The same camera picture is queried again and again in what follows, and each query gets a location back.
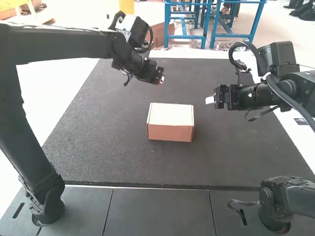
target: black robotic arm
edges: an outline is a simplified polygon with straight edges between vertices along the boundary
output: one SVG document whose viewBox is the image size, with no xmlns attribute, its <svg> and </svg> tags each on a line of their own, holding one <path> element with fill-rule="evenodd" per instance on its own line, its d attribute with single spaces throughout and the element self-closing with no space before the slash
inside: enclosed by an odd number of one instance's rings
<svg viewBox="0 0 315 236">
<path fill-rule="evenodd" d="M 250 76 L 250 69 L 233 58 L 234 50 L 240 46 L 248 47 L 255 55 L 261 83 L 243 84 L 242 81 Z M 291 42 L 272 43 L 260 49 L 248 42 L 237 42 L 230 48 L 229 59 L 236 68 L 238 83 L 216 87 L 214 96 L 206 98 L 207 104 L 213 103 L 216 109 L 223 109 L 226 104 L 230 111 L 248 111 L 245 114 L 248 121 L 276 108 L 282 112 L 294 108 L 315 132 L 315 70 L 300 72 Z M 275 107 L 248 118 L 249 111 L 268 106 Z M 296 177 L 275 177 L 261 183 L 259 202 L 229 200 L 228 207 L 239 213 L 230 203 L 243 206 L 260 204 L 258 215 L 262 224 L 270 231 L 285 234 L 294 214 L 315 218 L 314 199 L 314 183 Z"/>
<path fill-rule="evenodd" d="M 16 65 L 55 59 L 113 59 L 112 67 L 126 72 L 128 82 L 136 77 L 161 84 L 164 69 L 142 58 L 135 48 L 145 45 L 150 27 L 139 17 L 125 16 L 119 12 L 108 30 L 0 23 L 0 148 L 19 174 L 36 225 L 52 224 L 62 216 L 64 181 L 26 119 Z M 132 28 L 123 29 L 128 30 L 126 38 L 115 26 L 130 19 L 134 20 Z"/>
</svg>

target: cardboard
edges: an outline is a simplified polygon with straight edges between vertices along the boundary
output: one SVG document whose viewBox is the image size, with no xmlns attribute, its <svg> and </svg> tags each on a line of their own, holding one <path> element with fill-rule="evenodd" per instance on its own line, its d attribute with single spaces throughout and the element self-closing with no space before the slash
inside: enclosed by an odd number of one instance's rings
<svg viewBox="0 0 315 236">
<path fill-rule="evenodd" d="M 164 45 L 164 22 L 157 25 L 151 26 L 153 31 L 153 48 L 158 48 Z M 175 24 L 171 23 L 168 25 L 168 34 L 174 35 L 175 33 Z M 150 41 L 150 32 L 146 36 L 146 41 Z"/>
<path fill-rule="evenodd" d="M 0 11 L 0 20 L 6 20 L 9 19 L 13 16 L 16 16 L 16 11 L 15 8 L 5 10 L 5 11 Z"/>
<path fill-rule="evenodd" d="M 193 105 L 151 103 L 147 132 L 149 140 L 191 142 Z"/>
</svg>

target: black mat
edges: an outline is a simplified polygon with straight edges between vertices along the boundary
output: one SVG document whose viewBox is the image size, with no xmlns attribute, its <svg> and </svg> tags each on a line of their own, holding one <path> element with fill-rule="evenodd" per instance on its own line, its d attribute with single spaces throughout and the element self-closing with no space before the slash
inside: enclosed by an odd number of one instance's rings
<svg viewBox="0 0 315 236">
<path fill-rule="evenodd" d="M 215 236 L 207 190 L 114 189 L 104 236 Z"/>
<path fill-rule="evenodd" d="M 258 192 L 246 191 L 218 191 L 211 190 L 211 206 L 215 221 L 217 236 L 275 236 L 267 230 L 258 217 L 259 206 L 244 207 L 244 215 L 247 225 L 243 224 L 242 217 L 227 207 L 227 201 L 237 199 L 244 202 L 258 201 Z M 315 219 L 294 215 L 291 221 L 290 231 L 286 236 L 313 236 L 315 231 Z"/>
<path fill-rule="evenodd" d="M 22 188 L 0 220 L 0 236 L 102 236 L 112 193 L 111 188 L 66 187 L 63 216 L 48 227 L 37 227 Z"/>
<path fill-rule="evenodd" d="M 220 84 L 236 83 L 223 59 L 157 59 L 165 83 L 131 81 L 100 60 L 44 144 L 70 183 L 156 187 L 259 186 L 266 178 L 314 175 L 274 114 L 205 105 Z M 189 143 L 148 141 L 150 102 L 194 105 Z"/>
</svg>

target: concrete floor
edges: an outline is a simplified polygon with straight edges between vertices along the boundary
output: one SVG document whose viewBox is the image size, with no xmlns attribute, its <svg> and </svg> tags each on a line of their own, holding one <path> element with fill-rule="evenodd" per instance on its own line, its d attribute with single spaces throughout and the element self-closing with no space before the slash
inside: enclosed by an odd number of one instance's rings
<svg viewBox="0 0 315 236">
<path fill-rule="evenodd" d="M 86 4 L 76 0 L 46 0 L 49 7 L 56 13 L 57 25 L 71 24 L 81 27 L 107 28 L 117 8 L 113 4 L 106 5 L 110 0 L 94 0 L 93 4 Z M 276 41 L 293 42 L 298 63 L 315 67 L 315 47 L 313 46 L 315 22 L 302 21 L 289 15 L 290 9 L 283 8 L 289 0 L 268 1 L 263 9 L 260 22 L 254 38 L 256 47 Z M 233 24 L 235 33 L 249 33 L 256 14 L 258 4 L 242 4 L 238 20 Z M 135 2 L 135 14 L 143 18 L 149 25 L 164 22 L 164 3 L 162 2 Z M 208 39 L 210 40 L 213 22 L 210 22 Z M 177 25 L 176 34 L 181 34 L 181 25 Z M 203 29 L 189 30 L 190 34 L 201 35 Z M 224 30 L 218 26 L 218 32 Z"/>
</svg>

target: blue metal rack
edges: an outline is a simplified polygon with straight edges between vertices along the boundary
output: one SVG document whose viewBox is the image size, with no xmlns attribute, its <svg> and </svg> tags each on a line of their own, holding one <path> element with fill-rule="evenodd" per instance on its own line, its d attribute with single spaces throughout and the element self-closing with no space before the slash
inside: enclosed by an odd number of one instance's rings
<svg viewBox="0 0 315 236">
<path fill-rule="evenodd" d="M 211 3 L 200 3 L 201 0 L 195 0 L 195 2 L 192 2 L 190 0 L 189 2 L 173 2 L 171 0 L 165 0 L 165 26 L 164 26 L 164 47 L 168 47 L 168 39 L 196 39 L 201 40 L 201 48 L 205 49 L 206 46 L 206 40 L 207 40 L 207 31 L 208 31 L 208 25 L 209 25 L 209 18 L 210 18 L 210 11 L 207 11 L 207 14 L 205 16 L 205 27 L 203 30 L 203 35 L 188 35 L 187 29 L 186 29 L 186 20 L 194 20 L 195 26 L 194 28 L 198 28 L 198 20 L 199 20 L 199 12 L 200 12 L 200 6 L 201 5 L 211 5 Z M 171 6 L 179 6 L 180 11 L 172 11 Z M 189 11 L 185 11 L 183 6 L 189 6 Z M 185 14 L 185 15 L 191 15 L 191 17 L 186 16 L 172 16 L 172 14 Z M 168 34 L 168 24 L 170 23 L 170 20 L 181 20 L 182 24 L 182 35 L 169 35 Z"/>
<path fill-rule="evenodd" d="M 212 5 L 217 5 L 216 9 L 220 9 L 221 3 L 230 3 L 231 4 L 231 10 L 230 14 L 220 14 L 220 11 L 216 11 Z M 234 16 L 236 13 L 236 7 L 235 3 L 255 3 L 259 4 L 257 13 L 252 25 L 252 30 L 250 34 L 239 34 L 239 33 L 233 33 L 231 30 L 234 22 Z M 189 2 L 173 2 L 172 0 L 165 0 L 165 32 L 164 32 L 164 47 L 168 47 L 168 39 L 174 38 L 174 39 L 201 39 L 201 49 L 205 49 L 205 44 L 207 40 L 207 32 L 208 32 L 208 26 L 209 26 L 209 19 L 214 18 L 214 25 L 211 33 L 211 41 L 210 41 L 210 48 L 214 48 L 216 37 L 228 37 L 228 38 L 245 38 L 248 39 L 249 42 L 253 41 L 254 35 L 257 30 L 258 22 L 261 16 L 261 12 L 263 10 L 264 4 L 266 3 L 266 0 L 260 0 L 260 1 L 250 1 L 250 0 L 217 0 L 217 3 L 212 3 L 212 0 L 195 0 L 195 2 L 192 2 L 190 0 Z M 171 6 L 179 6 L 180 11 L 172 11 Z M 183 6 L 189 6 L 189 11 L 185 11 Z M 203 35 L 187 35 L 187 29 L 186 29 L 186 21 L 190 20 L 194 21 L 195 25 L 194 28 L 198 28 L 198 20 L 199 20 L 199 12 L 200 7 L 202 7 L 201 10 L 201 21 L 200 26 L 204 28 Z M 191 15 L 191 17 L 178 17 L 178 16 L 172 16 L 172 14 L 186 14 Z M 182 35 L 168 35 L 168 24 L 170 23 L 170 20 L 181 20 L 183 34 Z M 224 19 L 229 19 L 229 23 L 226 24 L 224 22 Z M 217 33 L 217 26 L 218 23 L 222 25 L 226 33 Z"/>
<path fill-rule="evenodd" d="M 260 0 L 260 1 L 218 0 L 218 2 L 217 2 L 217 9 L 219 9 L 219 10 L 220 10 L 220 7 L 221 7 L 221 3 L 231 3 L 232 4 L 232 8 L 231 8 L 232 14 L 230 15 L 230 22 L 227 25 L 224 22 L 224 19 L 221 16 L 220 11 L 214 10 L 211 7 L 211 11 L 214 14 L 214 24 L 213 24 L 213 29 L 212 29 L 212 33 L 211 33 L 210 48 L 214 48 L 216 37 L 246 38 L 246 39 L 249 39 L 249 42 L 251 43 L 253 41 L 253 39 L 254 39 L 254 36 L 255 36 L 255 33 L 256 33 L 256 30 L 257 30 L 257 26 L 258 26 L 258 22 L 259 22 L 259 19 L 260 19 L 260 16 L 261 16 L 261 12 L 262 12 L 262 9 L 264 7 L 264 4 L 266 3 L 266 0 Z M 236 13 L 236 7 L 235 7 L 234 3 L 255 3 L 255 4 L 259 4 L 250 34 L 233 33 L 233 31 L 231 30 L 231 28 L 233 26 L 234 16 L 235 16 L 235 13 Z M 222 27 L 224 28 L 226 33 L 217 33 L 218 23 L 220 23 L 222 25 Z"/>
</svg>

